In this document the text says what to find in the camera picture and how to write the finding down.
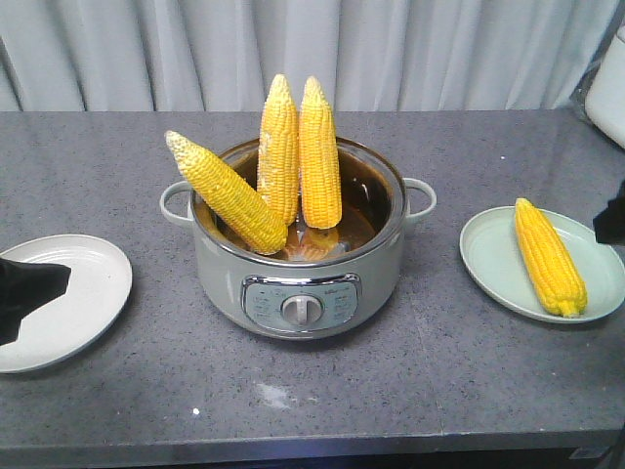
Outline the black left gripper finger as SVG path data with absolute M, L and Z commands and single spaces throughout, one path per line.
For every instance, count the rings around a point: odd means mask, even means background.
M 71 268 L 1 259 L 1 343 L 15 342 L 29 314 L 65 295 Z

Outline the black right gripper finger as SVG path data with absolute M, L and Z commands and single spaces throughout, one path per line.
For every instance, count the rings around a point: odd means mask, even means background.
M 593 219 L 596 242 L 601 244 L 625 243 L 625 182 L 615 198 Z

